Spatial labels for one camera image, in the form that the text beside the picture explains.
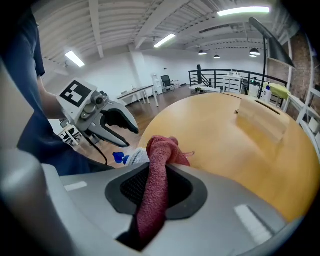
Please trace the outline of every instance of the office chair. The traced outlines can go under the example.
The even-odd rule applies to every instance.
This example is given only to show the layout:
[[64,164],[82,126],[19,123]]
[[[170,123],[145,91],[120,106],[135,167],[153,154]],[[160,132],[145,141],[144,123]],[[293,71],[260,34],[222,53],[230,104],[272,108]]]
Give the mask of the office chair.
[[161,80],[163,89],[165,90],[163,92],[167,92],[168,90],[175,91],[174,81],[170,80],[170,77],[168,75],[161,76]]

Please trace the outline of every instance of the white label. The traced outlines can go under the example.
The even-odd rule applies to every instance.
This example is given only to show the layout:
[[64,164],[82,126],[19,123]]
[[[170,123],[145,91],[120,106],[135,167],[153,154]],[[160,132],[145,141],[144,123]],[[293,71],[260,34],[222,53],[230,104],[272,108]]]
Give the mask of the white label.
[[67,192],[72,191],[72,190],[78,190],[78,189],[82,189],[84,187],[88,186],[88,184],[84,181],[80,181],[78,183],[73,183],[70,185],[65,185],[64,188]]
[[235,207],[234,211],[257,245],[262,245],[272,237],[268,229],[257,219],[247,205],[241,204]]

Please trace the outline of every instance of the fluorescent light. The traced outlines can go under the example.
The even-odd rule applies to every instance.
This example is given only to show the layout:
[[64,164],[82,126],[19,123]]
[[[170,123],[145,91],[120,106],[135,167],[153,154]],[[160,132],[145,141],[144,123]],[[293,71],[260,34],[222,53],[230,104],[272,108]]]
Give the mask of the fluorescent light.
[[68,53],[65,54],[66,57],[68,57],[71,61],[73,61],[75,64],[77,64],[80,68],[84,66],[85,64],[82,62],[81,59],[71,50]]
[[158,42],[154,47],[158,48],[158,47],[162,46],[165,42],[169,41],[170,39],[174,38],[175,36],[176,36],[175,34],[168,35],[167,37],[162,39],[160,42]]
[[219,16],[226,16],[230,14],[243,14],[243,13],[269,13],[269,7],[262,6],[249,6],[249,7],[240,7],[229,10],[218,11]]

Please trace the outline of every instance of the wooden table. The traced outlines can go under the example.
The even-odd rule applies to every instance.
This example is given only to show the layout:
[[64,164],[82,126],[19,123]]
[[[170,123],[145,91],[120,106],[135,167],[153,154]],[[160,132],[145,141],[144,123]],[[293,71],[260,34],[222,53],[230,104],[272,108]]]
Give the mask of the wooden table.
[[153,135],[174,136],[183,152],[195,151],[188,158],[192,167],[242,184],[287,221],[303,216],[320,181],[319,160],[308,136],[290,118],[282,141],[274,143],[237,118],[241,100],[230,95],[208,93],[172,104],[153,119],[138,146],[145,148]]
[[159,107],[157,95],[156,95],[155,88],[154,88],[153,85],[148,85],[148,86],[143,86],[143,87],[135,88],[135,89],[133,89],[133,90],[131,90],[131,91],[128,91],[128,92],[126,92],[126,93],[121,94],[120,96],[118,96],[118,97],[117,97],[117,100],[123,100],[123,99],[125,99],[125,98],[127,98],[127,97],[130,97],[130,96],[132,96],[132,95],[136,95],[136,94],[139,94],[139,93],[142,93],[142,92],[143,92],[144,95],[142,94],[142,99],[143,99],[144,104],[146,104],[146,101],[148,102],[148,104],[150,104],[150,100],[149,100],[149,97],[148,97],[147,92],[146,92],[146,90],[147,90],[147,89],[150,89],[150,88],[152,88],[152,94],[153,94],[153,97],[154,97],[154,100],[155,100],[155,105],[156,105],[157,107]]

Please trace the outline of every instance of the brick wall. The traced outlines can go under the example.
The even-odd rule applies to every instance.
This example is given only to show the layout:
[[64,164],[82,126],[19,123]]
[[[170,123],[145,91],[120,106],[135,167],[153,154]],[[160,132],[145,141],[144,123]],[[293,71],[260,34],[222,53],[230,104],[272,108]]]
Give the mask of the brick wall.
[[[290,92],[305,102],[310,83],[310,52],[308,42],[303,32],[299,31],[295,36],[291,38],[292,46],[292,60],[295,65],[295,69],[292,70]],[[284,49],[289,53],[288,43],[284,46]],[[316,57],[313,57],[314,67],[320,64]],[[268,59],[268,75],[287,81],[289,74],[289,68],[278,62]],[[320,68],[315,70],[314,83],[320,84]],[[312,101],[312,108],[320,114],[320,98],[314,97]],[[287,113],[293,118],[297,119],[299,112],[290,104]]]

